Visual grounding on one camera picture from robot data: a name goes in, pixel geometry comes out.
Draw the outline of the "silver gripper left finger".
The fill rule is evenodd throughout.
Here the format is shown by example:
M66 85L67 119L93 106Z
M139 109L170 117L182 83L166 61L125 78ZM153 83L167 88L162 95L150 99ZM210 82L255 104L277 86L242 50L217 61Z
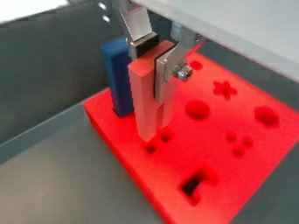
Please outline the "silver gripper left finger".
M159 45L147 8L131 0L113 0L113 7L126 34L130 57L137 60Z

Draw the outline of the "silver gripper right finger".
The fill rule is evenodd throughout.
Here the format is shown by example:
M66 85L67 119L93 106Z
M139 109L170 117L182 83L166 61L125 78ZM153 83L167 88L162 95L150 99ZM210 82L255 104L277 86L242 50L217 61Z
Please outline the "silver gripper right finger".
M178 22L173 22L171 37L178 44L155 60L154 96L161 102L166 97L166 84L173 78L187 81L193 77L193 69L186 58L205 44L206 38Z

